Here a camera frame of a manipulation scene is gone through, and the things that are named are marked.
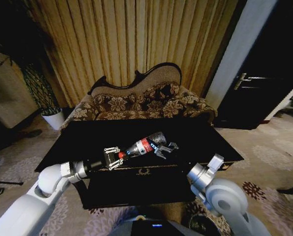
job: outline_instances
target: potted plant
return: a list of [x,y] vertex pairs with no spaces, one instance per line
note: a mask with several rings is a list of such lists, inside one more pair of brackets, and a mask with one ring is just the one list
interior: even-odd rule
[[38,105],[43,118],[56,130],[64,122],[54,92],[46,80],[42,61],[48,62],[44,46],[51,41],[29,15],[22,0],[0,0],[0,53],[6,61],[15,62]]

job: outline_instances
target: black coffee table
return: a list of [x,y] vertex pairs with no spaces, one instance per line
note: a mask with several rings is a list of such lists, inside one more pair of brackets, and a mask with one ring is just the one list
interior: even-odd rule
[[[207,165],[215,153],[224,157],[225,170],[243,160],[222,136],[196,118],[73,121],[63,131],[35,171],[67,161],[104,159],[103,149],[128,147],[149,134],[162,131],[179,146],[179,157]],[[102,169],[90,176],[86,208],[188,202],[195,196],[176,165],[154,153],[131,158],[113,171]]]

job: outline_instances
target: patterned carpet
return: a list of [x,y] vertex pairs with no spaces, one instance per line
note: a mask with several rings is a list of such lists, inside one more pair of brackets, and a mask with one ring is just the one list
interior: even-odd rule
[[[55,142],[58,133],[41,117],[36,117],[26,129],[42,129],[31,139],[22,139],[0,151],[0,180],[24,181],[24,185],[0,185],[5,192],[0,196],[0,217],[36,181],[33,170]],[[269,124],[257,129],[217,129],[244,157],[217,177],[227,178],[243,188],[249,212],[257,216],[272,235],[293,236],[293,196],[279,194],[276,189],[293,187],[293,118],[274,117]],[[230,228],[222,218],[211,215],[200,202],[153,205],[163,215],[187,225],[196,213],[205,213],[219,226],[222,235]],[[77,192],[70,186],[58,201],[54,213],[41,231],[41,236],[104,236],[122,220],[137,213],[136,207],[82,209]]]

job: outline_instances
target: floral upholstery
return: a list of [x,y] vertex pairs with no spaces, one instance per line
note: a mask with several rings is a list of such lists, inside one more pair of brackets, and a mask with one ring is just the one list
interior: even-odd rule
[[208,106],[203,98],[176,82],[162,82],[141,93],[87,95],[61,130],[73,120],[197,117],[201,114],[207,114],[207,121],[211,123],[217,111]]
[[95,120],[97,114],[99,110],[93,103],[80,102],[61,125],[60,130],[64,130],[71,121]]
[[197,117],[200,114],[210,114],[208,122],[212,122],[217,116],[217,111],[206,104],[203,98],[195,93],[185,91],[170,99],[162,110],[163,117]]
[[157,111],[124,111],[124,112],[102,112],[97,116],[97,120],[110,119],[149,119],[162,118],[160,112]]

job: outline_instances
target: door handle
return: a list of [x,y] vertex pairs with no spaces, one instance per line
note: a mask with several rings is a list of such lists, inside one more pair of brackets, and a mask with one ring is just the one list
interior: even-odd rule
[[247,73],[241,74],[239,80],[237,81],[237,83],[234,86],[234,90],[237,90],[243,81],[251,81],[251,79],[245,79],[246,75],[247,75]]

